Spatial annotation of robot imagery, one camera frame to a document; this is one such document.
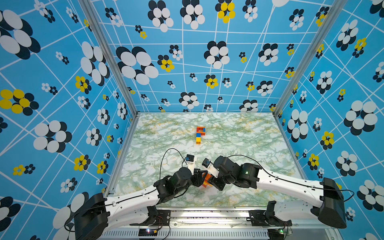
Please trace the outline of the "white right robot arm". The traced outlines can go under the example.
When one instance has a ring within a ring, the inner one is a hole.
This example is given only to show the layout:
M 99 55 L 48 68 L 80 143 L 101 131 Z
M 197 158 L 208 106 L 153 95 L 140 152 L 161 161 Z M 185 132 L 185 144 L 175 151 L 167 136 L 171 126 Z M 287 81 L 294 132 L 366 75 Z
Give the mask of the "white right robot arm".
M 226 185 L 235 185 L 243 189 L 270 190 L 297 198 L 287 203 L 270 201 L 264 213 L 268 225 L 286 224 L 290 220 L 318 219 L 329 227 L 347 227 L 344 195 L 332 179 L 297 179 L 269 172 L 260 165 L 238 165 L 223 156 L 214 162 L 204 159 L 202 165 L 211 175 L 208 182 L 220 191 Z

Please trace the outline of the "orange long lego plate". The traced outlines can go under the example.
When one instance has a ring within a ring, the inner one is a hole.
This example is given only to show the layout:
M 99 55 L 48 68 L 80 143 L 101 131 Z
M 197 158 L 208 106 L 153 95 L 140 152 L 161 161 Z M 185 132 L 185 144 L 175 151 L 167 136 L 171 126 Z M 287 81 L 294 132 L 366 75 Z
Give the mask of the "orange long lego plate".
M 204 174 L 204 182 L 202 184 L 202 186 L 204 188 L 207 188 L 207 187 L 211 187 L 212 185 L 209 183 L 209 180 L 212 178 L 212 175 L 209 174 L 209 173 L 205 173 Z

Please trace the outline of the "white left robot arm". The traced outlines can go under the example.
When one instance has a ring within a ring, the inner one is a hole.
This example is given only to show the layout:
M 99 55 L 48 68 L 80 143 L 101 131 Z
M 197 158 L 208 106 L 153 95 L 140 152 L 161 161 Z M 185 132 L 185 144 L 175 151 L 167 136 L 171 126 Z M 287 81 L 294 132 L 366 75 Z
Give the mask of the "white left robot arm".
M 172 176 L 165 176 L 152 186 L 118 197 L 95 194 L 78 206 L 74 214 L 77 240 L 96 240 L 104 232 L 126 225 L 151 224 L 157 218 L 156 205 L 181 196 L 190 186 L 200 187 L 208 171 L 197 169 L 193 156 Z

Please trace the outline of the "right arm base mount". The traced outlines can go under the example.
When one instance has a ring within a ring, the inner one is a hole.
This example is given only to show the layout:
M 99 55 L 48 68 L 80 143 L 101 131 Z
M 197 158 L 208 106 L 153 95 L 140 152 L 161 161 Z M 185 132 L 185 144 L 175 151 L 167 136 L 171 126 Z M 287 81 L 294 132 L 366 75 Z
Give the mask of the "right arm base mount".
M 248 222 L 251 222 L 252 226 L 259 227 L 291 227 L 292 221 L 282 221 L 278 219 L 273 212 L 267 210 L 252 210 L 248 211 Z

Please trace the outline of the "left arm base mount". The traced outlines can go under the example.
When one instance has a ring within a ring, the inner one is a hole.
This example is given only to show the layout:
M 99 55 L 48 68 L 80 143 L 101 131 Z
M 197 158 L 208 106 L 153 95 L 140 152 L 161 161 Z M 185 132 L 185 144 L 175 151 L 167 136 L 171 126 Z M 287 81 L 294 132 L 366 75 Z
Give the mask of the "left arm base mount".
M 169 226 L 171 220 L 170 210 L 159 210 L 157 212 L 150 213 L 147 219 L 143 223 L 130 224 L 130 226 Z

